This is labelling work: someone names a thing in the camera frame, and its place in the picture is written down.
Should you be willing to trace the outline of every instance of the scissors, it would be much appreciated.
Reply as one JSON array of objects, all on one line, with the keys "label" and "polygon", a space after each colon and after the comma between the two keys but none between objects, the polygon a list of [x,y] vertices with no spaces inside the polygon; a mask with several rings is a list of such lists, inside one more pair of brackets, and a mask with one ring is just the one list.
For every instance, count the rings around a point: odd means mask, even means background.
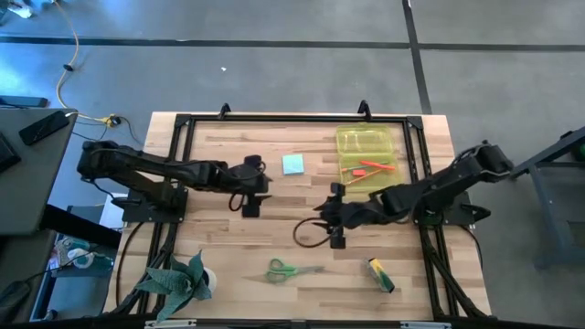
[{"label": "scissors", "polygon": [[306,272],[321,271],[324,266],[294,267],[279,259],[271,259],[269,269],[266,271],[266,279],[272,283],[281,283],[289,278]]}]

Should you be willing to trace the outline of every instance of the potted plant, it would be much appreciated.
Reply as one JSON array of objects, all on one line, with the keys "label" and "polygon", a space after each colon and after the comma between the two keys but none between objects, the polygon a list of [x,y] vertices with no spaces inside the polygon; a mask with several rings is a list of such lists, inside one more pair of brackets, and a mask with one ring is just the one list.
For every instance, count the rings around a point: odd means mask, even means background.
[{"label": "potted plant", "polygon": [[166,320],[184,308],[193,298],[200,301],[211,298],[211,293],[217,286],[215,273],[203,266],[201,251],[188,265],[171,255],[170,270],[146,268],[146,272],[151,279],[138,283],[136,289],[168,295],[165,307],[156,316],[157,322]]}]

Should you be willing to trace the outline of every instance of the sticky note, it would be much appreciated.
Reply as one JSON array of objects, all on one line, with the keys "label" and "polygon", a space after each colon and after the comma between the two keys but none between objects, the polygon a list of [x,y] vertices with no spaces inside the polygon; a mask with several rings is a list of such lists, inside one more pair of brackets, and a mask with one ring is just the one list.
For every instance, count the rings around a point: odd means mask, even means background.
[{"label": "sticky note", "polygon": [[303,155],[290,154],[282,157],[284,175],[302,175],[304,173]]}]

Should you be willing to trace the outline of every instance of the transparent yellow container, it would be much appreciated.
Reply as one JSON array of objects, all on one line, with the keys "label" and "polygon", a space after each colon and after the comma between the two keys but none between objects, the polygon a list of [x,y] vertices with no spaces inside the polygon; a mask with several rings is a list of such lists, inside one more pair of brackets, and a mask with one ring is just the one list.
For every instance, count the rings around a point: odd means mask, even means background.
[{"label": "transparent yellow container", "polygon": [[[340,181],[346,185],[347,193],[370,193],[380,188],[400,184],[398,161],[392,147],[390,128],[386,124],[361,122],[339,126],[336,140]],[[355,183],[350,183],[358,177],[353,176],[353,170],[348,168],[362,166],[361,161],[393,166],[394,170],[385,169]],[[367,166],[360,169],[369,174],[379,168]]]}]

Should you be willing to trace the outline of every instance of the wooden table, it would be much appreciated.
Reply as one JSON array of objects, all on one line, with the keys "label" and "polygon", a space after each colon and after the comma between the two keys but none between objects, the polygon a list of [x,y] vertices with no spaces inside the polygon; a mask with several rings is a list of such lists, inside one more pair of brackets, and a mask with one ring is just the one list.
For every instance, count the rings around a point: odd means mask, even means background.
[{"label": "wooden table", "polygon": [[[162,156],[168,149],[175,112],[155,112],[144,150]],[[422,116],[431,167],[437,172],[453,159],[447,119]],[[238,165],[244,156],[260,154],[272,198],[264,201],[260,218],[242,218],[228,210],[228,195],[190,191],[186,220],[179,226],[175,255],[183,262],[203,250],[204,264],[218,277],[213,299],[193,301],[175,316],[187,318],[323,319],[323,320],[430,320],[429,292],[420,237],[411,224],[362,226],[346,230],[347,249],[316,249],[295,245],[293,227],[316,215],[312,208],[330,195],[338,180],[335,128],[331,122],[198,122],[191,158],[218,159]],[[409,182],[404,137],[389,124],[399,172]],[[177,154],[182,154],[183,133]],[[415,149],[418,140],[413,138]],[[303,154],[305,173],[282,175],[282,156]],[[144,272],[153,224],[144,224],[128,248],[121,280],[125,296]],[[122,249],[132,226],[124,230]],[[307,229],[305,239],[322,239],[321,229]],[[445,238],[452,273],[465,292],[485,313],[490,313],[477,251],[472,238],[457,227],[446,227]],[[263,277],[273,257],[298,266],[323,265],[325,272],[298,276],[281,285]],[[382,293],[368,276],[363,260],[377,257],[396,284]],[[114,308],[115,271],[104,311]],[[442,280],[437,280],[443,310],[447,302]]]}]

